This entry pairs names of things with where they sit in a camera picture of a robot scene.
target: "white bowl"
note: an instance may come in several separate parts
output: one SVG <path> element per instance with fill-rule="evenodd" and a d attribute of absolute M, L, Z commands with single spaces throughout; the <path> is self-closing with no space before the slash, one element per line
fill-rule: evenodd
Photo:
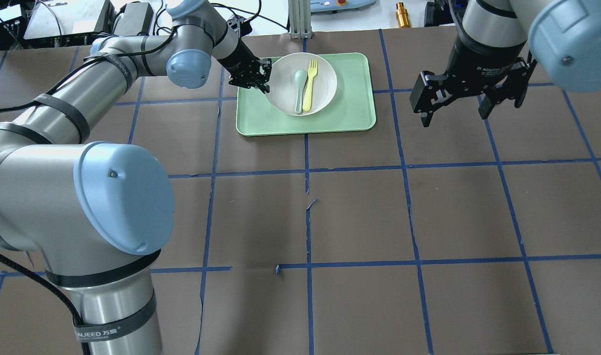
<path fill-rule="evenodd" d="M 314 77 L 311 108 L 307 112 L 295 113 L 298 89 L 294 83 L 296 70 L 309 68 L 309 61 L 318 61 L 318 74 Z M 338 78 L 332 65 L 325 59 L 311 53 L 293 53 L 272 65 L 269 77 L 267 100 L 272 106 L 288 115 L 310 115 L 325 108 L 334 99 L 338 87 Z"/>

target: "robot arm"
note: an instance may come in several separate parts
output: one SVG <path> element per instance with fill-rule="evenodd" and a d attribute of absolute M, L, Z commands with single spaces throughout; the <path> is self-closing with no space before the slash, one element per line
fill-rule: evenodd
<path fill-rule="evenodd" d="M 173 227 L 168 176 L 131 144 L 82 145 L 139 76 L 204 85 L 211 55 L 230 83 L 269 91 L 259 59 L 206 0 L 174 2 L 169 36 L 102 38 L 84 68 L 0 123 L 0 248 L 40 251 L 69 291 L 93 355 L 160 355 L 150 265 Z"/>
<path fill-rule="evenodd" d="M 424 127 L 461 97 L 484 94 L 482 119 L 505 99 L 520 107 L 537 61 L 565 90 L 601 89 L 601 0 L 471 0 L 463 17 L 449 5 L 458 36 L 448 68 L 421 72 L 411 94 Z M 536 61 L 518 56 L 527 40 Z"/>

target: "blue joint cap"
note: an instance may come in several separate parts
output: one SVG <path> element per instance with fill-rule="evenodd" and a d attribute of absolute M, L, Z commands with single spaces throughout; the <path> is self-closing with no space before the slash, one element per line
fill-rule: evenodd
<path fill-rule="evenodd" d="M 112 36 L 106 36 L 106 37 L 100 37 L 94 40 L 94 42 L 92 42 L 92 46 L 90 47 L 90 55 L 93 54 L 97 54 L 98 52 L 101 51 L 101 47 L 103 47 L 103 43 L 108 40 L 109 38 L 113 38 L 116 37 L 114 35 Z"/>
<path fill-rule="evenodd" d="M 210 54 L 199 49 L 181 50 L 167 61 L 167 76 L 179 87 L 201 87 L 206 83 L 210 70 Z"/>
<path fill-rule="evenodd" d="M 601 0 L 554 0 L 528 32 L 531 52 L 564 90 L 601 90 Z"/>
<path fill-rule="evenodd" d="M 171 18 L 177 20 L 197 10 L 206 0 L 169 0 L 167 2 L 167 13 Z"/>
<path fill-rule="evenodd" d="M 147 255 L 167 243 L 174 195 L 167 172 L 149 151 L 131 144 L 86 144 L 73 180 L 86 217 L 113 247 Z"/>

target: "yellow fork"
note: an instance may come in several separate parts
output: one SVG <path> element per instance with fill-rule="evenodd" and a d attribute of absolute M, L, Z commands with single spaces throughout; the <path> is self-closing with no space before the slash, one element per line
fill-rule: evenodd
<path fill-rule="evenodd" d="M 314 77 L 318 74 L 318 61 L 316 59 L 312 59 L 309 62 L 309 69 L 307 70 L 307 89 L 305 90 L 305 96 L 302 100 L 302 110 L 307 112 L 311 108 L 311 97 L 312 91 L 314 88 Z"/>

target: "black cable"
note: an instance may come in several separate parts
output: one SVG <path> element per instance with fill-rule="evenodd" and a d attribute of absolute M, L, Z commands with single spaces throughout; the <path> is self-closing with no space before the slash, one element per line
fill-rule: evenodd
<path fill-rule="evenodd" d="M 160 30 L 163 30 L 165 32 L 167 32 L 168 34 L 171 33 L 171 29 L 169 27 L 158 27 L 158 30 L 156 31 L 156 36 L 160 35 Z"/>
<path fill-rule="evenodd" d="M 224 9 L 227 9 L 233 14 L 233 16 L 239 17 L 239 15 L 235 12 L 235 10 L 233 10 L 230 6 L 220 4 L 219 2 L 211 2 L 211 5 L 213 5 L 213 7 L 222 7 Z"/>
<path fill-rule="evenodd" d="M 254 20 L 257 16 L 261 15 L 261 8 L 262 8 L 262 0 L 259 0 L 259 8 L 257 9 L 257 12 L 249 19 L 246 20 L 246 22 L 251 22 L 252 20 Z"/>
<path fill-rule="evenodd" d="M 237 7 L 226 6 L 226 5 L 220 4 L 218 2 L 212 2 L 211 5 L 213 5 L 213 7 L 221 7 L 221 8 L 227 9 L 227 10 L 231 11 L 232 13 L 234 13 L 233 10 L 235 10 L 235 11 L 241 11 L 242 13 L 255 14 L 255 13 L 250 12 L 250 11 L 238 9 Z M 263 16 L 262 14 L 260 14 L 259 17 L 263 18 L 263 20 L 267 20 L 267 21 L 269 21 L 271 23 L 274 23 L 275 25 L 278 25 L 278 26 L 282 27 L 285 30 L 289 31 L 289 29 L 290 29 L 289 27 L 285 27 L 285 26 L 281 25 L 280 23 L 276 22 L 275 20 L 272 20 L 271 18 L 267 18 L 266 16 Z"/>
<path fill-rule="evenodd" d="M 163 12 L 165 12 L 165 11 L 167 11 L 167 9 L 166 9 L 166 8 L 165 8 L 165 9 L 162 9 L 162 10 L 160 10 L 160 12 L 158 13 L 158 17 L 156 17 L 156 26 L 158 27 L 158 29 L 156 29 L 156 30 L 154 31 L 154 34 L 156 34 L 156 36 L 158 35 L 158 33 L 159 33 L 159 31 L 160 31 L 160 26 L 158 25 L 158 20 L 160 20 L 160 16 L 161 16 L 161 14 L 162 14 Z"/>
<path fill-rule="evenodd" d="M 57 298 L 59 298 L 60 301 L 62 301 L 62 303 L 64 303 L 64 305 L 66 305 L 66 308 L 68 308 L 70 313 L 73 315 L 73 324 L 75 324 L 75 326 L 83 325 L 83 320 L 81 319 L 77 308 L 75 308 L 75 305 L 73 305 L 70 299 L 68 299 L 68 297 L 66 297 L 66 295 L 63 292 L 61 292 L 60 290 L 58 290 L 58 288 L 53 286 L 53 284 L 42 279 L 38 274 L 35 274 L 35 272 L 30 271 L 29 269 L 23 267 L 22 265 L 19 265 L 15 261 L 10 260 L 2 254 L 0 254 L 0 263 L 3 263 L 4 265 L 7 265 L 13 270 L 16 270 L 17 272 L 25 275 L 29 279 L 35 281 L 36 283 L 42 285 L 47 290 L 52 292 L 55 296 L 57 296 Z M 83 355 L 90 355 L 90 347 L 88 343 L 82 343 L 81 350 L 83 351 Z"/>
<path fill-rule="evenodd" d="M 158 27 L 158 19 L 165 10 L 165 0 L 160 0 L 160 7 L 156 10 L 156 16 L 154 16 L 153 27 L 151 28 L 152 34 L 156 34 L 156 27 Z"/>
<path fill-rule="evenodd" d="M 13 31 L 11 30 L 9 24 L 7 24 L 1 17 L 0 17 L 0 24 L 4 27 L 5 30 L 7 30 L 7 32 L 10 34 L 10 36 L 13 37 L 13 40 L 16 41 L 14 44 L 16 44 L 16 43 L 20 44 L 20 42 L 18 41 L 18 36 L 15 36 L 13 34 Z"/>
<path fill-rule="evenodd" d="M 61 25 L 59 25 L 59 18 L 57 18 L 55 11 L 53 11 L 53 9 L 51 9 L 50 6 L 46 5 L 46 3 L 43 0 L 35 0 L 35 3 L 37 3 L 37 2 L 39 2 L 43 6 L 46 6 L 46 9 L 48 9 L 48 11 L 50 11 L 50 13 L 53 14 L 53 17 L 55 18 L 55 22 L 57 22 L 57 29 L 59 30 L 59 42 L 63 43 L 64 42 L 64 34 L 62 33 L 62 27 L 61 27 Z"/>
<path fill-rule="evenodd" d="M 151 54 L 151 53 L 156 53 L 158 52 L 160 49 L 163 49 L 163 47 L 165 47 L 166 45 L 169 44 L 169 42 L 171 42 L 172 38 L 174 38 L 174 36 L 176 35 L 176 29 L 179 26 L 173 27 L 171 29 L 171 33 L 169 34 L 169 36 L 167 37 L 167 39 L 165 39 L 165 42 L 161 43 L 158 47 L 154 48 L 154 49 L 150 49 L 150 50 L 144 50 L 143 52 L 134 52 L 134 53 L 118 53 L 115 54 L 117 57 L 135 57 L 135 56 L 146 56 L 147 54 Z"/>

